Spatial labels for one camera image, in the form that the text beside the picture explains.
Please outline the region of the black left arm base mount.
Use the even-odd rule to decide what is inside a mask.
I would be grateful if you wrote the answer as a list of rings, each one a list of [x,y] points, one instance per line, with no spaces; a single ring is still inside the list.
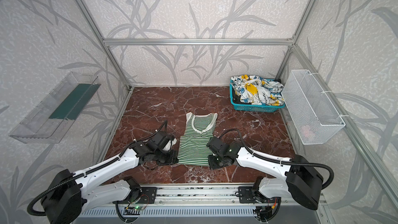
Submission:
[[[157,195],[157,187],[142,187],[134,178],[126,177],[125,180],[130,189],[130,193],[124,199],[128,203],[154,204]]]

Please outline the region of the teal plastic laundry basket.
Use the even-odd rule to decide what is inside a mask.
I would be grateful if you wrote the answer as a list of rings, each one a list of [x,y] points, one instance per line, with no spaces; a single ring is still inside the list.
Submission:
[[[232,80],[230,80],[230,100],[231,104],[234,106],[234,109],[237,111],[273,113],[281,108],[286,107],[285,103],[282,106],[238,104],[234,102],[234,95],[235,91],[232,87]]]

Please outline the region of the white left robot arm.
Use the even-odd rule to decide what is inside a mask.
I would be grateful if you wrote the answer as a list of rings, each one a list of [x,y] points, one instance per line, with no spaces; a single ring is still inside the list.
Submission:
[[[143,144],[126,148],[120,154],[93,167],[71,173],[61,171],[40,198],[44,214],[52,224],[70,224],[81,213],[111,202],[150,202],[139,183],[131,176],[115,183],[106,181],[147,161],[159,165],[177,162],[177,150],[150,149]]]

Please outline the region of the green white striped shirt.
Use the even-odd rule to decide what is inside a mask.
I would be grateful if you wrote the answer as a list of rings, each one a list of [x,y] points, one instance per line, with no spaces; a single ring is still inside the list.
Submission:
[[[186,166],[208,167],[208,156],[212,154],[207,147],[214,136],[217,113],[207,115],[186,114],[186,127],[180,137],[178,163]]]

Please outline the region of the clear plastic wall tray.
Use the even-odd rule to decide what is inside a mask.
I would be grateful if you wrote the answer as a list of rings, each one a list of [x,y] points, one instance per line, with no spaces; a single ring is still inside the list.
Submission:
[[[101,84],[95,75],[70,72],[10,132],[25,144],[58,144]]]

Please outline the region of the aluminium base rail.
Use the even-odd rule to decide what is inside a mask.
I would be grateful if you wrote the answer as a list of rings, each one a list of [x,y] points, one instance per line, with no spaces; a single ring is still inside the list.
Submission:
[[[265,203],[248,202],[251,184],[147,184],[144,196],[131,204],[120,203],[124,218],[144,217],[254,217],[256,208],[303,207],[292,198]]]

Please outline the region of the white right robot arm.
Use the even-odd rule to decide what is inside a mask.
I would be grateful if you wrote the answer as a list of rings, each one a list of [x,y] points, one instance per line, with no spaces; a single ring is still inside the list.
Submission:
[[[318,209],[323,177],[313,166],[304,166],[307,160],[303,156],[297,155],[294,159],[276,157],[246,149],[237,143],[207,144],[207,147],[212,152],[208,156],[211,169],[236,164],[272,176],[256,180],[252,192],[258,201],[275,197],[292,198],[305,208]]]

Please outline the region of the white yellow blue printed garment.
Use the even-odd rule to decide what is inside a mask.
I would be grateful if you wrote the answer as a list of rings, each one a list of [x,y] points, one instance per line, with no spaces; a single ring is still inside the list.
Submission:
[[[284,106],[284,85],[257,75],[232,76],[232,99],[237,104]]]

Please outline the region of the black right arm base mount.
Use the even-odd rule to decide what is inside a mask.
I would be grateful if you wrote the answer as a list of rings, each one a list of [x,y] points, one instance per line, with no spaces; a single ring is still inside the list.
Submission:
[[[235,195],[239,198],[240,203],[280,203],[279,197],[267,198],[260,193],[260,182],[264,177],[257,177],[253,186],[240,186]]]

